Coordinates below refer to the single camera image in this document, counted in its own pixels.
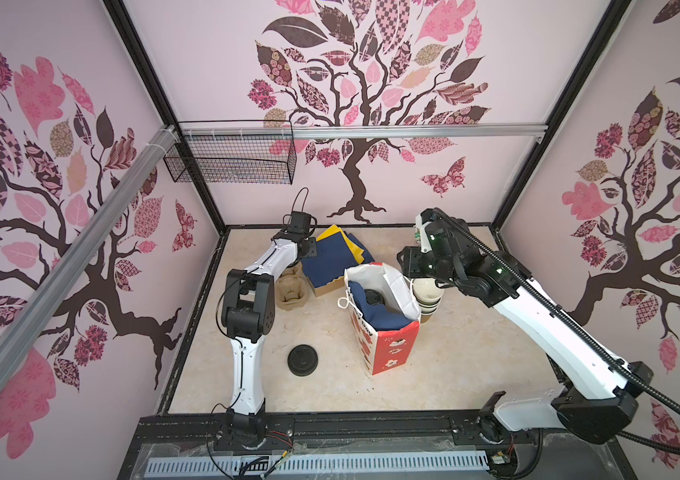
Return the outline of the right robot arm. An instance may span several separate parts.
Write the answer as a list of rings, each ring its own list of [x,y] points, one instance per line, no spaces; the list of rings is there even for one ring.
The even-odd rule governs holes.
[[[565,376],[558,388],[545,393],[495,393],[478,420],[486,438],[564,429],[591,444],[622,437],[680,456],[678,444],[627,430],[642,394],[680,416],[680,404],[651,386],[648,366],[629,363],[604,347],[544,292],[528,269],[512,255],[492,250],[464,221],[427,208],[416,215],[414,226],[416,245],[397,255],[406,277],[429,278],[439,288],[480,300],[519,327]]]

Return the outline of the single navy napkin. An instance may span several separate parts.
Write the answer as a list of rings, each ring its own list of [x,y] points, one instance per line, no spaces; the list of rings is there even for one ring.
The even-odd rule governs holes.
[[[351,282],[350,292],[352,309],[375,331],[398,331],[412,323],[401,312],[389,310],[383,303],[370,303],[367,291],[360,284]]]

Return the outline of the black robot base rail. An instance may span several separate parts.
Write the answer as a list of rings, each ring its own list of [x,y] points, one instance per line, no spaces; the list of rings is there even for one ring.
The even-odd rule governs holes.
[[[314,479],[633,479],[620,445],[592,445],[563,430],[505,433],[496,443],[480,433],[474,410],[276,413],[266,417],[258,446],[226,433],[219,407],[207,414],[145,417],[138,423],[118,476],[144,479],[156,457],[323,453],[482,451],[487,472],[362,474]]]

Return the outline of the white red paper bag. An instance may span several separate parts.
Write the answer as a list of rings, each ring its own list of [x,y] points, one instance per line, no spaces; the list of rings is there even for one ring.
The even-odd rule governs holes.
[[[412,282],[396,268],[373,262],[349,268],[344,273],[344,296],[338,306],[350,316],[351,326],[368,374],[378,375],[406,364],[420,331],[421,311],[412,290]],[[401,312],[412,320],[398,331],[375,331],[351,306],[350,283],[381,293],[389,310]]]

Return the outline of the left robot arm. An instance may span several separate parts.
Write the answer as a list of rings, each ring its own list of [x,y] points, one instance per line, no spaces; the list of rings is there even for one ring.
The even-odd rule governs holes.
[[[262,347],[276,318],[276,281],[303,258],[316,254],[315,218],[292,211],[250,266],[232,269],[225,279],[216,322],[233,353],[233,391],[225,410],[226,433],[260,445],[266,437]]]

